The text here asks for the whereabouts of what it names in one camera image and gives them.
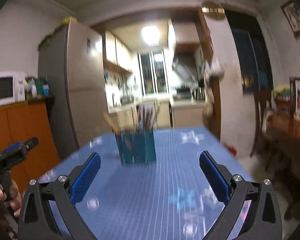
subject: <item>wooden chair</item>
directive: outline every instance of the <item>wooden chair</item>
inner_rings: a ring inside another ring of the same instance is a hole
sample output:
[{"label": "wooden chair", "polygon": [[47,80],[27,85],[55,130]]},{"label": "wooden chair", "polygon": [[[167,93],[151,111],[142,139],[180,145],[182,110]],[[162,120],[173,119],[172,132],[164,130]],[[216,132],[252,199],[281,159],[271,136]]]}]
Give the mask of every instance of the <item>wooden chair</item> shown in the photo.
[{"label": "wooden chair", "polygon": [[256,133],[255,133],[250,157],[253,156],[256,150],[258,140],[263,139],[267,143],[270,152],[270,157],[265,168],[265,170],[267,171],[269,168],[271,158],[275,153],[275,148],[274,148],[275,142],[271,140],[271,137],[269,137],[268,134],[262,132],[262,125],[263,125],[265,110],[267,108],[267,102],[269,105],[269,109],[272,110],[271,91],[270,90],[255,91],[253,92],[253,96],[254,96],[254,104],[256,109]]},{"label": "wooden chair", "polygon": [[271,182],[274,185],[278,180],[286,186],[292,196],[292,202],[288,203],[287,210],[284,213],[284,219],[290,220],[294,217],[295,204],[300,202],[300,179],[296,178],[291,171],[291,159],[289,159],[286,168],[274,172]]}]

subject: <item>microwave oven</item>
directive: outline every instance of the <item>microwave oven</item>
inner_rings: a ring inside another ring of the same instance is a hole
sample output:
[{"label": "microwave oven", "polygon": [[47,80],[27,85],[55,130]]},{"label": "microwave oven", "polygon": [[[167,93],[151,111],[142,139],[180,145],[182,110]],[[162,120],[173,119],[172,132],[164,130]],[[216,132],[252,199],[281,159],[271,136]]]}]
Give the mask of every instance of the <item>microwave oven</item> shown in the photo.
[{"label": "microwave oven", "polygon": [[25,101],[24,72],[0,72],[0,106]]}]

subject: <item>refrigerator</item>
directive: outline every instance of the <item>refrigerator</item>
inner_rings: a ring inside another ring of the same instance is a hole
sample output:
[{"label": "refrigerator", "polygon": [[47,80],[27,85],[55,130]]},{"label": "refrigerator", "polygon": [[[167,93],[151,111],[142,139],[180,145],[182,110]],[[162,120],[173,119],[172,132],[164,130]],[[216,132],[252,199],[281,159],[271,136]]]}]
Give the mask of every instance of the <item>refrigerator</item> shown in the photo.
[{"label": "refrigerator", "polygon": [[101,35],[76,21],[62,25],[39,45],[38,77],[46,78],[55,96],[51,133],[61,159],[93,138],[111,132]]}]

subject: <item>blue tablecloth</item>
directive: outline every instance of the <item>blue tablecloth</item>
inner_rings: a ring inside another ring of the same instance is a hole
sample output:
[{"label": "blue tablecloth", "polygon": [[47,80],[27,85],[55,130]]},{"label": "blue tablecloth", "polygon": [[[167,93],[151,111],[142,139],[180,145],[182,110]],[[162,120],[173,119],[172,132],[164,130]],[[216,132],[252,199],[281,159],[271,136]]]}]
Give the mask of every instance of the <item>blue tablecloth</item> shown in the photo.
[{"label": "blue tablecloth", "polygon": [[[154,140],[156,162],[122,166],[114,135],[104,134],[39,181],[68,175],[95,151],[101,156],[100,171],[75,207],[99,240],[201,240],[224,205],[216,200],[199,167],[200,153],[208,150],[232,174],[253,180],[204,127],[157,130]],[[56,204],[50,204],[61,232],[70,239]],[[245,202],[228,239],[238,235],[249,204]]]}]

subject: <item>wooden door frame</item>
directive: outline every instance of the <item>wooden door frame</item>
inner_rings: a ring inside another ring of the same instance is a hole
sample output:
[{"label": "wooden door frame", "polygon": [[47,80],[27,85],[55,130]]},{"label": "wooden door frame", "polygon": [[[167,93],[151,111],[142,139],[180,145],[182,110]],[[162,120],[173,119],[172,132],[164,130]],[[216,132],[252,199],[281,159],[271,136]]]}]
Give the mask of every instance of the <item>wooden door frame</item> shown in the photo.
[{"label": "wooden door frame", "polygon": [[[105,41],[105,32],[126,25],[138,22],[171,19],[172,22],[194,22],[197,28],[203,56],[211,63],[213,56],[213,47],[207,22],[201,7],[174,7],[174,8],[156,8],[146,11],[129,13],[112,19],[100,22],[91,26],[91,28],[99,32]],[[103,56],[106,57],[105,44],[103,44]],[[211,88],[214,95],[214,111],[210,118],[209,130],[220,140],[221,134],[221,100],[219,79],[211,82]]]}]

